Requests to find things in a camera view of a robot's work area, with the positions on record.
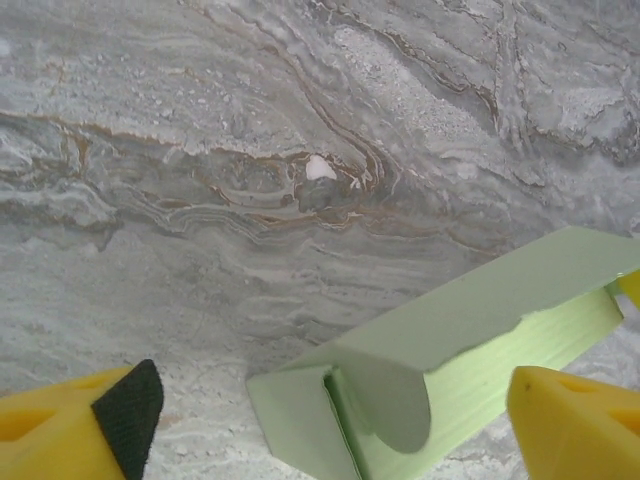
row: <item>black rubber pad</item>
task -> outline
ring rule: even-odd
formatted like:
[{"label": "black rubber pad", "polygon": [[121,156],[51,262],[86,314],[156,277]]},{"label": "black rubber pad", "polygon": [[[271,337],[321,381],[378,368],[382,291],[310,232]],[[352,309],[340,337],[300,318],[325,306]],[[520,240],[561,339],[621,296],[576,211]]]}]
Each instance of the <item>black rubber pad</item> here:
[{"label": "black rubber pad", "polygon": [[142,480],[163,403],[158,370],[143,360],[91,405],[126,480]]}]

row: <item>marble surface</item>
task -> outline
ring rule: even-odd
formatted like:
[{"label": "marble surface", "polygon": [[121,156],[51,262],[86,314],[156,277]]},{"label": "marble surface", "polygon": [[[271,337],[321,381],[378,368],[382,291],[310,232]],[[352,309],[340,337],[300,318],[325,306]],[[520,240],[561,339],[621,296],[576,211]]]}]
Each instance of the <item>marble surface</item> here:
[{"label": "marble surface", "polygon": [[[268,455],[247,375],[563,225],[640,237],[639,21],[1,0],[1,393],[152,357],[147,478],[305,478]],[[572,371],[640,387],[638,361],[636,312]],[[424,478],[526,472],[501,418]]]}]

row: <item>gray marble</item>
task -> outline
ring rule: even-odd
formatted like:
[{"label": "gray marble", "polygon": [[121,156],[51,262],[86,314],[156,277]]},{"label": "gray marble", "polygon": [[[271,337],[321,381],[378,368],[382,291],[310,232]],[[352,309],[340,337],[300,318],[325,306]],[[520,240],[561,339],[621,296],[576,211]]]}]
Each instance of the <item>gray marble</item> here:
[{"label": "gray marble", "polygon": [[[247,375],[561,226],[640,237],[639,22],[637,0],[0,1],[0,390],[152,357],[149,479],[305,478]],[[630,317],[572,368],[640,387],[638,361]],[[526,472],[501,418],[425,478]]]}]

